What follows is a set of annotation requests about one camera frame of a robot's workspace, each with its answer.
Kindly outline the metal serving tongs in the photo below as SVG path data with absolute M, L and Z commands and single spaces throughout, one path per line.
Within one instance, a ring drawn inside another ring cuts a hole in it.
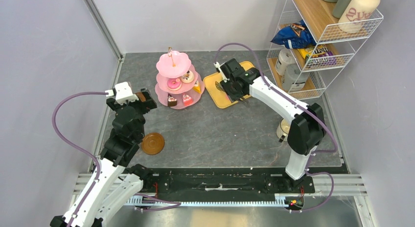
M 249 103 L 246 102 L 246 100 L 248 98 L 250 98 L 250 95 L 245 95 L 242 98 L 240 98 L 239 100 L 233 101 L 231 102 L 230 98 L 228 97 L 228 95 L 225 93 L 225 90 L 223 89 L 223 87 L 220 85 L 220 83 L 218 83 L 217 81 L 215 82 L 215 87 L 218 91 L 223 92 L 224 95 L 220 95 L 220 94 L 216 94 L 215 97 L 213 97 L 212 99 L 214 100 L 215 104 L 217 107 L 219 107 L 220 109 L 225 109 L 228 108 L 232 105 L 235 105 L 239 102 L 246 104 L 247 106 L 249 106 Z

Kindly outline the chocolate cake slice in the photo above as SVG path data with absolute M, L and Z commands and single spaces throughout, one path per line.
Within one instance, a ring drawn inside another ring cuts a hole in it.
M 167 96 L 167 106 L 168 107 L 175 107 L 178 104 L 178 100 L 172 96 L 171 94 L 168 94 Z

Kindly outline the pink frosted donut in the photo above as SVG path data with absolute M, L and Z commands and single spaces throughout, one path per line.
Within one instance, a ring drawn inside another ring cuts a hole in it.
M 167 87 L 169 90 L 177 91 L 181 88 L 181 86 L 182 86 L 182 81 L 180 80 L 180 78 L 175 78 L 175 79 L 169 78 L 167 80 Z

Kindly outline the red strawberry cake slice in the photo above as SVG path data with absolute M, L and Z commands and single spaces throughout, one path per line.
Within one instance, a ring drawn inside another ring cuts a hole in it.
M 184 104 L 185 107 L 188 107 L 188 106 L 193 104 L 193 98 L 188 94 L 184 93 L 182 95 L 182 100 L 183 100 L 183 104 Z

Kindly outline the yellow cake slice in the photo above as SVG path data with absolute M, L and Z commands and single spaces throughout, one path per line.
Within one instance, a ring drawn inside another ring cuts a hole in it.
M 195 92 L 197 92 L 198 94 L 201 94 L 201 85 L 199 83 L 199 81 L 195 81 L 193 88 L 192 88 Z

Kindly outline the white chocolate-drizzle donut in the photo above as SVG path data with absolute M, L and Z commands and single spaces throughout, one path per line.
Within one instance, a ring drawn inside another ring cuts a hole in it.
M 186 74 L 184 74 L 184 75 L 182 75 L 182 76 L 180 77 L 180 80 L 181 80 L 183 83 L 185 83 L 185 84 L 187 84 L 187 83 L 191 83 L 194 79 L 195 79 L 195 75 L 194 75 L 194 73 L 193 73 L 192 71 L 190 71 L 190 70 L 188 70 L 188 71 L 186 72 Z

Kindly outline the brown saucer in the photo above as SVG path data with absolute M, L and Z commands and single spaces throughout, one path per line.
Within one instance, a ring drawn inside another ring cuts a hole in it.
M 148 155 L 157 155 L 165 146 L 164 137 L 159 133 L 147 134 L 141 143 L 141 149 Z
M 142 92 L 136 92 L 135 95 L 137 96 L 137 98 L 139 99 L 140 102 L 145 102 L 146 101 L 146 97 L 144 96 L 144 94 Z

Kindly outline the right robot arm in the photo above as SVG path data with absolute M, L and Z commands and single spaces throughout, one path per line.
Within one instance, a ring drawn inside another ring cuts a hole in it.
M 250 68 L 244 70 L 234 58 L 219 64 L 214 63 L 222 76 L 220 86 L 234 102 L 250 95 L 274 110 L 290 125 L 287 136 L 291 148 L 289 162 L 285 167 L 282 185 L 288 192 L 296 192 L 306 177 L 310 155 L 325 136 L 324 115 L 318 104 L 308 105 L 285 93 L 263 73 Z

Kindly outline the yellow serving tray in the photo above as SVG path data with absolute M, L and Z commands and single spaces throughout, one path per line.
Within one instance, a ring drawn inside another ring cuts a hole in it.
M 248 62 L 248 61 L 244 61 L 239 64 L 241 64 L 241 66 L 245 70 L 255 67 L 251 62 Z M 205 84 L 205 87 L 209 95 L 211 96 L 211 98 L 215 97 L 216 94 L 224 95 L 223 92 L 218 91 L 215 87 L 215 82 L 217 81 L 218 83 L 220 83 L 224 77 L 225 77 L 224 74 L 221 75 L 220 73 L 215 72 L 214 74 L 211 74 L 203 79 L 203 83 Z

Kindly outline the pink three-tier cake stand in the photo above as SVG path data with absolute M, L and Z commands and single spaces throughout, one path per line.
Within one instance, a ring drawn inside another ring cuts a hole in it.
M 164 106 L 181 110 L 196 104 L 205 90 L 189 56 L 171 47 L 156 63 L 155 92 Z

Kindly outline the white jar upper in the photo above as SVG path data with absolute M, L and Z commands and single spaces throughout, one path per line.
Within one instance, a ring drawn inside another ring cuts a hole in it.
M 296 63 L 296 60 L 292 52 L 289 49 L 284 48 L 280 50 L 278 54 L 275 68 L 276 68 L 277 73 L 280 76 L 283 76 L 287 67 L 295 63 Z

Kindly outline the grey jar lower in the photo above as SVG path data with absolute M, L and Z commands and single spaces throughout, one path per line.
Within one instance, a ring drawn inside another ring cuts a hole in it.
M 281 80 L 282 89 L 286 92 L 302 90 L 309 75 L 309 72 L 302 72 L 296 64 L 288 65 Z

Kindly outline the beige mug right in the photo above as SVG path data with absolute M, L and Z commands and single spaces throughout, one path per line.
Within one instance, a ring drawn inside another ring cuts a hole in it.
M 289 131 L 290 131 L 290 124 L 285 119 L 283 119 L 279 123 L 277 130 L 276 130 L 278 141 L 279 142 L 287 141 Z

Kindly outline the yellow candy bag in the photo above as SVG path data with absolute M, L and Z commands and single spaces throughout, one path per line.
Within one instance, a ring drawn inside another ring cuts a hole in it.
M 326 62 L 334 62 L 334 58 L 331 57 L 334 56 L 334 53 L 330 50 L 330 48 L 327 45 L 318 45 L 317 47 L 311 46 L 307 48 L 301 48 L 298 49 L 298 52 L 300 53 L 301 57 L 304 59 L 305 62 L 307 62 L 308 59 L 311 58 L 312 60 L 309 61 L 311 65 Z

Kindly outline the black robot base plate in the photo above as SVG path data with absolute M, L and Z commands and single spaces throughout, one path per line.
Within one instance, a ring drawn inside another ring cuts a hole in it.
M 141 190 L 174 202 L 273 201 L 315 191 L 310 176 L 292 181 L 282 167 L 150 168 Z

